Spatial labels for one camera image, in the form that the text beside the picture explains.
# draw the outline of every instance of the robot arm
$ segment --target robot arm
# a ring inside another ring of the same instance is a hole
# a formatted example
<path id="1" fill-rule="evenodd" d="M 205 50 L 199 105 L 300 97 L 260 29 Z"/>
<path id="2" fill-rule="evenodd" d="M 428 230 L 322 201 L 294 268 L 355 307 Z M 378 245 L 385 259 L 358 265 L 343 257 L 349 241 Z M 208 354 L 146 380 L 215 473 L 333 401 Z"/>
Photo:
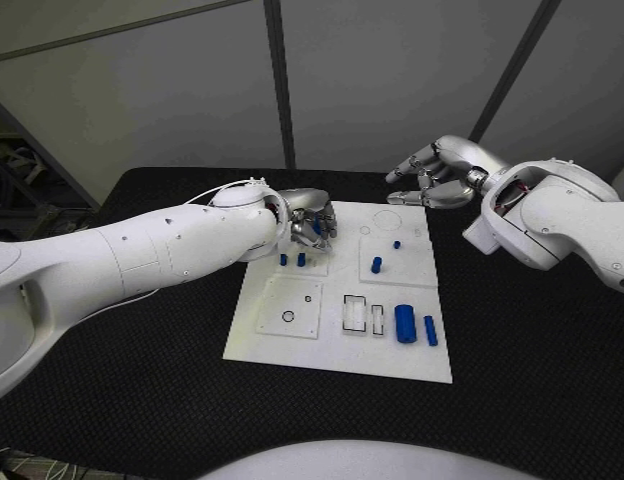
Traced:
<path id="1" fill-rule="evenodd" d="M 222 190 L 212 206 L 185 204 L 61 237 L 0 243 L 0 397 L 103 307 L 284 252 L 293 242 L 329 252 L 329 236 L 329 194 L 276 192 L 252 180 Z"/>
<path id="2" fill-rule="evenodd" d="M 532 268 L 549 270 L 575 252 L 603 282 L 624 293 L 624 202 L 601 178 L 557 159 L 508 167 L 473 142 L 453 136 L 428 148 L 461 173 L 460 190 L 446 191 L 449 183 L 427 182 L 421 192 L 391 194 L 389 202 L 401 203 L 402 197 L 433 208 L 453 208 L 467 203 L 464 192 L 472 189 L 473 196 L 479 192 L 485 197 L 482 215 L 463 235 L 485 254 L 503 247 Z M 425 157 L 418 152 L 411 159 L 421 162 Z M 418 162 L 411 159 L 388 175 L 389 182 L 398 172 L 423 175 L 423 163 L 412 165 Z"/>

